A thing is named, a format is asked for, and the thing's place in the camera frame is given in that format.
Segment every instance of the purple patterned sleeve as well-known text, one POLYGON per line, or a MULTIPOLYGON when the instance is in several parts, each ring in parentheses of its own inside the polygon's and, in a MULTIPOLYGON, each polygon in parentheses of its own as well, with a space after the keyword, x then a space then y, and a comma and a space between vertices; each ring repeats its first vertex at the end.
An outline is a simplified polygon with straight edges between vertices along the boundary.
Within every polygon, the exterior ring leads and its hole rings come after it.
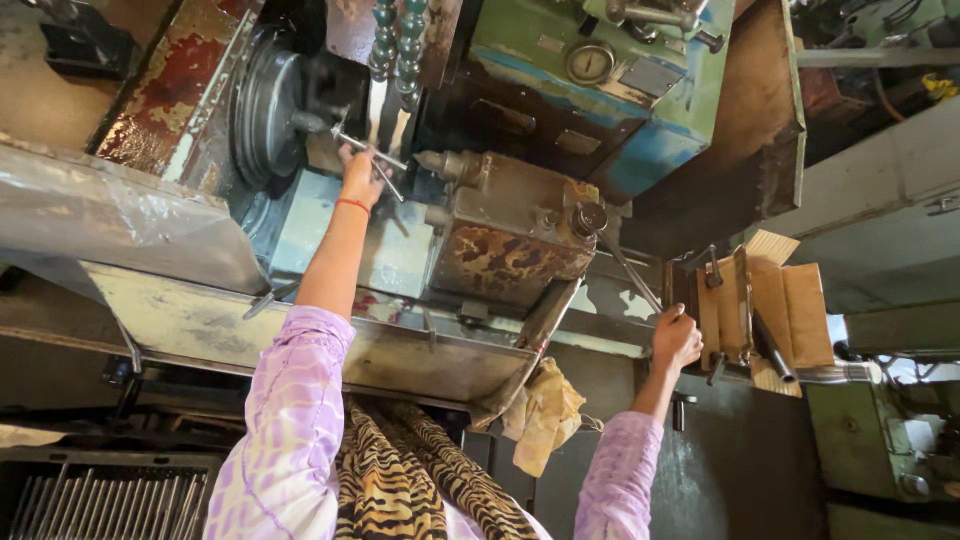
POLYGON ((247 434, 217 478, 204 538, 332 536, 333 459, 344 433, 340 370, 355 334, 343 317, 318 307, 287 313, 260 354, 247 434))
POLYGON ((650 537, 650 486, 663 425, 649 414, 621 412, 604 427, 580 490, 574 538, 650 537))

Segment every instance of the cardboard box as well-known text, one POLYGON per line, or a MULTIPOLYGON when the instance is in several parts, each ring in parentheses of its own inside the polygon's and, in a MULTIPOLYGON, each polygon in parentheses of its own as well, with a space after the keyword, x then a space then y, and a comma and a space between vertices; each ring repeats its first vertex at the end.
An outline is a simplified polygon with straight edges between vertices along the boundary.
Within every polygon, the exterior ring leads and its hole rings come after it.
MULTIPOLYGON (((697 271, 700 328, 704 335, 701 366, 705 370, 713 367, 710 353, 736 355, 745 347, 743 309, 760 313, 791 367, 833 364, 820 267, 816 263, 783 266, 798 245, 799 240, 766 231, 757 231, 747 242, 744 248, 750 307, 739 302, 733 257, 717 261, 724 283, 715 289, 706 286, 707 272, 697 271)), ((770 363, 758 356, 751 361, 751 376, 757 388, 802 396, 799 383, 780 382, 770 363)))

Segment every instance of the tiger print scarf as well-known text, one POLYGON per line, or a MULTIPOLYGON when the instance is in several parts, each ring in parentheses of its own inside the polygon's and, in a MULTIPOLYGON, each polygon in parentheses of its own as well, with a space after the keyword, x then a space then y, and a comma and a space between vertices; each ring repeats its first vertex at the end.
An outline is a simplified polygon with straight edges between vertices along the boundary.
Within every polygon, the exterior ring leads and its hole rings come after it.
POLYGON ((344 405, 335 540, 445 540, 438 486, 488 540, 538 538, 514 500, 419 407, 385 401, 364 409, 350 396, 344 405))

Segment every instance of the stack of metal rods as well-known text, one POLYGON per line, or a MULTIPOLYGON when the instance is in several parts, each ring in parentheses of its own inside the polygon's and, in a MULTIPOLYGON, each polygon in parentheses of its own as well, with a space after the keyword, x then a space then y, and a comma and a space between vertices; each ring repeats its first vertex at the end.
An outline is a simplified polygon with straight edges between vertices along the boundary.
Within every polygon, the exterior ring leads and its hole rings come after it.
POLYGON ((8 540, 192 539, 205 485, 191 469, 63 465, 27 477, 8 540))

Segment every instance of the red thread bracelet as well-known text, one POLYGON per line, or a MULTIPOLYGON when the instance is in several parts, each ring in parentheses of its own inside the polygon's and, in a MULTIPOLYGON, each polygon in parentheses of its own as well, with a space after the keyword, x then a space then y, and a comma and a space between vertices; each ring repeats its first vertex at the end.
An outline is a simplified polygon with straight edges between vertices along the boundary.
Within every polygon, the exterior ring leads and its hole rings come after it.
POLYGON ((337 199, 336 203, 333 203, 333 206, 337 206, 340 203, 347 203, 348 205, 354 205, 355 207, 360 207, 364 212, 367 213, 367 219, 370 220, 370 209, 360 201, 354 201, 353 199, 337 199))

